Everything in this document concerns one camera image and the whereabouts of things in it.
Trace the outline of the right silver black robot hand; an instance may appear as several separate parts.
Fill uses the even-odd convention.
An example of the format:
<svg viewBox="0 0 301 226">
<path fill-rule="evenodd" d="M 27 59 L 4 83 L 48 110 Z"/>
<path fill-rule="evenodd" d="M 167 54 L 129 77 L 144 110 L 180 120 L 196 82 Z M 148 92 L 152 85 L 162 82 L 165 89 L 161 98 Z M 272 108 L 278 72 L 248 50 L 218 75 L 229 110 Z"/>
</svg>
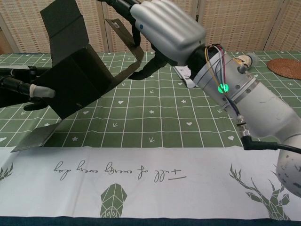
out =
<svg viewBox="0 0 301 226">
<path fill-rule="evenodd" d="M 205 65 L 205 29 L 173 2 L 108 0 L 106 3 L 131 24 L 136 46 L 143 35 L 155 51 L 153 59 L 130 79 L 148 78 L 166 64 L 188 66 L 195 76 Z"/>
</svg>

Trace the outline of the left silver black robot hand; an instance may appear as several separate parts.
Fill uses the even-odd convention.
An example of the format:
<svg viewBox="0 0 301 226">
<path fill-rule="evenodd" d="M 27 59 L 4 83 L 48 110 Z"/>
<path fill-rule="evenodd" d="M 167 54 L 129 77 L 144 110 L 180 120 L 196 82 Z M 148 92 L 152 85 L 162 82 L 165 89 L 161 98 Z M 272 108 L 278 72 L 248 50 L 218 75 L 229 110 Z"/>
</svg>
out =
<svg viewBox="0 0 301 226">
<path fill-rule="evenodd" d="M 0 106 L 8 107 L 29 102 L 25 111 L 46 108 L 44 97 L 54 98 L 56 92 L 48 87 L 38 86 L 34 81 L 39 78 L 47 67 L 33 65 L 15 65 L 0 67 Z"/>
</svg>

